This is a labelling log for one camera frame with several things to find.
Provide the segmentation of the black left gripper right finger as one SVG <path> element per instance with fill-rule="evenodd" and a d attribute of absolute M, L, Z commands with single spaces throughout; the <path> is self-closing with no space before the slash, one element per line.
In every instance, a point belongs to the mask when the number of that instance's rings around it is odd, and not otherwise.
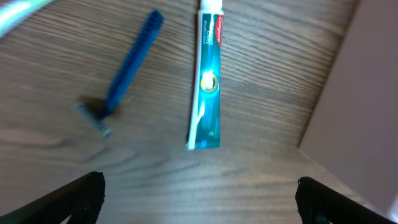
<path fill-rule="evenodd" d="M 295 193 L 303 224 L 395 224 L 311 177 L 301 177 Z"/>

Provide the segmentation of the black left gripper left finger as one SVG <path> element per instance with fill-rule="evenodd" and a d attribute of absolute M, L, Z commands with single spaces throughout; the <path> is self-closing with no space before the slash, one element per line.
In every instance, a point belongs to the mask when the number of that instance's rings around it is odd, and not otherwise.
<path fill-rule="evenodd" d="M 1 216 L 1 223 L 95 224 L 105 198 L 102 172 L 90 172 L 17 210 Z"/>

